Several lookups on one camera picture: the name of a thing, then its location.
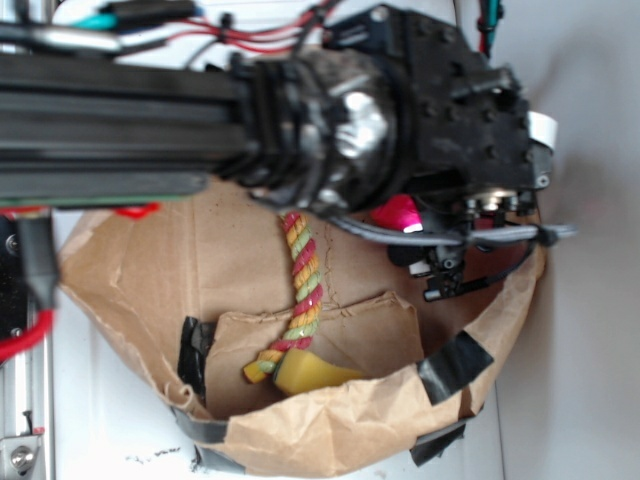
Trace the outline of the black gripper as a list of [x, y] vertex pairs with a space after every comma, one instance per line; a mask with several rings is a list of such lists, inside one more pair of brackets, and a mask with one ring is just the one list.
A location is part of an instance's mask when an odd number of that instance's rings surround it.
[[490, 66], [453, 25], [414, 10], [377, 5], [331, 25], [325, 46], [368, 55], [396, 97], [397, 142], [409, 149], [402, 192], [413, 198], [423, 231], [375, 226], [358, 234], [388, 245], [391, 261], [425, 277], [425, 298], [487, 288], [493, 274], [466, 280], [470, 247], [555, 241], [551, 226], [510, 223], [531, 215], [550, 182], [554, 121], [533, 113], [511, 69]]

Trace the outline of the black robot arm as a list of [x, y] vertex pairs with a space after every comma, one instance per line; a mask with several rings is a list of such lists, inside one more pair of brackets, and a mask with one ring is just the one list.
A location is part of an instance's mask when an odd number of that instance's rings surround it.
[[531, 214], [554, 137], [511, 69], [453, 25], [377, 5], [334, 24], [310, 10], [282, 57], [234, 55], [225, 70], [123, 65], [112, 31], [5, 22], [1, 208], [143, 206], [232, 180], [278, 212], [302, 210], [361, 238], [419, 252], [428, 300], [466, 282], [470, 246], [550, 245]]

